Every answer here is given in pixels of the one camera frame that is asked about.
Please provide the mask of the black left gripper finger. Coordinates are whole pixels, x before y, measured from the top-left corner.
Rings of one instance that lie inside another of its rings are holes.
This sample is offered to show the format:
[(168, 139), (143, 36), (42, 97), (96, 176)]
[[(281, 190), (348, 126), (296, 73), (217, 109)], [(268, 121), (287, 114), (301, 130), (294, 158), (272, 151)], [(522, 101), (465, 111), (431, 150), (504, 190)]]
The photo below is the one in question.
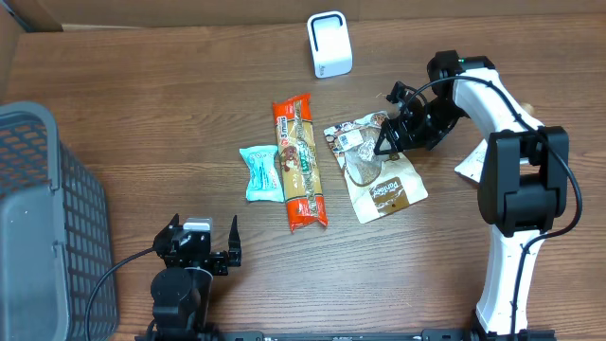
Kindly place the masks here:
[(241, 266), (241, 238), (238, 230), (238, 216), (232, 220), (228, 237), (228, 265), (230, 267)]
[(156, 234), (153, 239), (153, 246), (170, 246), (174, 234), (178, 231), (179, 214), (176, 213), (169, 223)]

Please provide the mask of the brown white nut pouch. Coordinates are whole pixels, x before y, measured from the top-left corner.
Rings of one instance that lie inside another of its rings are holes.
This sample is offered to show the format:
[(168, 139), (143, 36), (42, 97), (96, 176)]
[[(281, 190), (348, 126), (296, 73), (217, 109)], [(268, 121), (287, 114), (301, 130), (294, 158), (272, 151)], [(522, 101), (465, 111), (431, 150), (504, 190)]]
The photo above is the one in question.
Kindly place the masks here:
[(420, 175), (403, 153), (374, 153), (381, 125), (387, 119), (386, 111), (378, 111), (324, 130), (362, 224), (428, 197)]

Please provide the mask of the white cream tube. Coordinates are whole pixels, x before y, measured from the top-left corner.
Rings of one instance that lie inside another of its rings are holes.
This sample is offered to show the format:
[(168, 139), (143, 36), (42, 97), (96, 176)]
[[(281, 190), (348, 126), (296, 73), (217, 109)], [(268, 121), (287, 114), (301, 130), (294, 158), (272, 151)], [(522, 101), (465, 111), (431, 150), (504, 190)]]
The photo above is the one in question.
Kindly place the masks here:
[[(526, 123), (528, 123), (532, 128), (538, 128), (539, 126), (543, 126), (541, 121), (534, 117), (536, 111), (531, 104), (522, 102), (521, 107), (526, 112), (524, 118), (524, 121)], [(484, 166), (487, 147), (488, 143), (485, 139), (483, 139), (477, 145), (477, 147), (454, 168), (454, 172), (478, 184), (480, 182), (481, 173)]]

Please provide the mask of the teal snack packet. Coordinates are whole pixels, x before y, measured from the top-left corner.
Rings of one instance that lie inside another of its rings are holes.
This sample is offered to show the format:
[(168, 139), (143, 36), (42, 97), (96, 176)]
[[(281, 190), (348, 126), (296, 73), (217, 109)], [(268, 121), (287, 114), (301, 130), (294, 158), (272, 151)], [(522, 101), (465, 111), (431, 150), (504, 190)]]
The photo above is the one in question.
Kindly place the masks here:
[(276, 170), (277, 151), (276, 145), (240, 149), (240, 155), (250, 171), (245, 193), (249, 202), (284, 202), (284, 192)]

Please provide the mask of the orange spaghetti packet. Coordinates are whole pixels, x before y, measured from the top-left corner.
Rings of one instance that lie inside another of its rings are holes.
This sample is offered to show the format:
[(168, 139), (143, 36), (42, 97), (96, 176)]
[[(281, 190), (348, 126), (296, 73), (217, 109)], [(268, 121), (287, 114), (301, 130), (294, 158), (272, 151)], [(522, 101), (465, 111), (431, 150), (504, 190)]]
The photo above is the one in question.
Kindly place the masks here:
[(277, 155), (292, 232), (313, 223), (320, 223), (323, 227), (329, 223), (314, 140), (310, 99), (311, 94), (306, 93), (273, 103)]

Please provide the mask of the grey plastic basket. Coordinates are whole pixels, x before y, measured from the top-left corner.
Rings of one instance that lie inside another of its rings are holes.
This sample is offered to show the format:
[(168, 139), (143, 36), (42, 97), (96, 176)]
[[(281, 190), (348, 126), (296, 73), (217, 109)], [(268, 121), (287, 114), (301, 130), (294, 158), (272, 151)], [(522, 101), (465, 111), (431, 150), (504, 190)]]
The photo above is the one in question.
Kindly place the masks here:
[(42, 105), (1, 108), (1, 338), (105, 340), (119, 323), (102, 184)]

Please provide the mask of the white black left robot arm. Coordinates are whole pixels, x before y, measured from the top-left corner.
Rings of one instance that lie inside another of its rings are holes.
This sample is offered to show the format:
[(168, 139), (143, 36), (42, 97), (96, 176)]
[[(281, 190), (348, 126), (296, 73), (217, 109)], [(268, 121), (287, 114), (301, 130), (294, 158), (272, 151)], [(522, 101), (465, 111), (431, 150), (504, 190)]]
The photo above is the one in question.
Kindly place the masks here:
[(153, 321), (147, 340), (222, 340), (218, 328), (206, 322), (213, 279), (241, 265), (238, 218), (232, 220), (228, 249), (211, 249), (210, 218), (174, 215), (154, 238), (152, 248), (166, 269), (151, 282)]

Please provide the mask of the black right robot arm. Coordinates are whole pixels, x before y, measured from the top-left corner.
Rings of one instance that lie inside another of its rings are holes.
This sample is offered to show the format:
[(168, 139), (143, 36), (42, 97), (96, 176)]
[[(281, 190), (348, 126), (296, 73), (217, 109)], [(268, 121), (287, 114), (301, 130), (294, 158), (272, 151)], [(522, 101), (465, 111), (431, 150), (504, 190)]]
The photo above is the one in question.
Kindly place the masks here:
[(383, 123), (377, 155), (433, 149), (462, 117), (487, 144), (478, 181), (480, 214), (490, 226), (490, 252), (472, 323), (462, 330), (429, 330), (426, 340), (552, 340), (552, 331), (527, 326), (526, 304), (541, 245), (558, 236), (555, 220), (567, 191), (579, 187), (568, 166), (569, 138), (546, 127), (508, 92), (485, 56), (440, 51), (427, 64), (435, 98), (398, 81), (387, 100), (399, 108)]

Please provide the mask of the white barcode scanner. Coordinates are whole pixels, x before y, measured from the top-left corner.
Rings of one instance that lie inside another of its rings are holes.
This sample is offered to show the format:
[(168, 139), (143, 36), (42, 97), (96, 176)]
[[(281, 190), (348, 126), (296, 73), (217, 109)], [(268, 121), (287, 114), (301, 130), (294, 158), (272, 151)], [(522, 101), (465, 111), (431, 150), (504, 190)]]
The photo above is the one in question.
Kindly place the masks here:
[(318, 79), (349, 73), (353, 55), (345, 15), (337, 10), (316, 13), (307, 22), (313, 70)]

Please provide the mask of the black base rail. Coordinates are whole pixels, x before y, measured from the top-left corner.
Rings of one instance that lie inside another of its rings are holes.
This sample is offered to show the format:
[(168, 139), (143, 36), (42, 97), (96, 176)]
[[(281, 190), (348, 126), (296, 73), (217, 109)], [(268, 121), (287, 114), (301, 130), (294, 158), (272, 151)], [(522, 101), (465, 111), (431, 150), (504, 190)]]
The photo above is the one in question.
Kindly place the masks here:
[(516, 336), (481, 336), (477, 331), (464, 329), (425, 329), (417, 333), (278, 333), (214, 332), (199, 334), (196, 340), (221, 341), (557, 341), (554, 331), (521, 331)]

